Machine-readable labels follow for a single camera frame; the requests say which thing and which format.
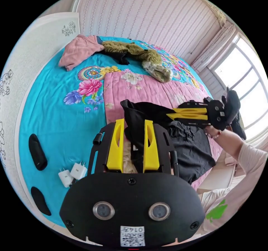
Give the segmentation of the person's right hand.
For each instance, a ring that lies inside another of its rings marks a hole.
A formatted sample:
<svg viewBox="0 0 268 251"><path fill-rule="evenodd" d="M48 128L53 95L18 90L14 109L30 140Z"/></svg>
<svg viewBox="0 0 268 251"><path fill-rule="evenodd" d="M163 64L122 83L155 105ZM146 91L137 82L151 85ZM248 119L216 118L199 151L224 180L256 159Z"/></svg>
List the person's right hand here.
<svg viewBox="0 0 268 251"><path fill-rule="evenodd" d="M212 125L206 126L204 131L212 139L217 139L222 133L221 130L214 128Z"/></svg>

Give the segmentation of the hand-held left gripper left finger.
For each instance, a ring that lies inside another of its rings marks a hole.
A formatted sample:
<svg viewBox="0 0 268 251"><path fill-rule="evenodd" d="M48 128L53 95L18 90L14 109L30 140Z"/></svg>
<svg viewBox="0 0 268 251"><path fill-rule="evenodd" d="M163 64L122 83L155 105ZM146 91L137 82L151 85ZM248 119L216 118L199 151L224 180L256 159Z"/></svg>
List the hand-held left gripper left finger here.
<svg viewBox="0 0 268 251"><path fill-rule="evenodd" d="M123 173L124 119L116 120L106 166L110 171Z"/></svg>

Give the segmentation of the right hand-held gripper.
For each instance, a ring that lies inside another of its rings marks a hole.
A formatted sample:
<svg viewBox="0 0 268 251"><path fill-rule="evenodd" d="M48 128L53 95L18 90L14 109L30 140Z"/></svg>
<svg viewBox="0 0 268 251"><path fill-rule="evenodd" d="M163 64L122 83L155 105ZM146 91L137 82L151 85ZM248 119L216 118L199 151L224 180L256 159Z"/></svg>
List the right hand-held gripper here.
<svg viewBox="0 0 268 251"><path fill-rule="evenodd" d="M209 102L196 102L194 100L184 102L178 108L174 108L175 113L166 114L169 118L178 119L188 126L205 128L212 125L218 130L226 127L226 117L224 105L219 100Z"/></svg>

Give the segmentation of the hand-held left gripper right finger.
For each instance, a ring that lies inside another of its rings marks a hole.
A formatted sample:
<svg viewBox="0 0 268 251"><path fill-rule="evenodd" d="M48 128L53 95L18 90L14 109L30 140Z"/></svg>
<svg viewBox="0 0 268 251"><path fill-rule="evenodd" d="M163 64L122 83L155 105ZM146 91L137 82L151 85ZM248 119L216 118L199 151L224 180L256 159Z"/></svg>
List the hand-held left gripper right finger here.
<svg viewBox="0 0 268 251"><path fill-rule="evenodd" d="M160 167L157 141L154 132L153 121L145 120L144 123L144 151L143 151L143 173L147 171L158 171Z"/></svg>

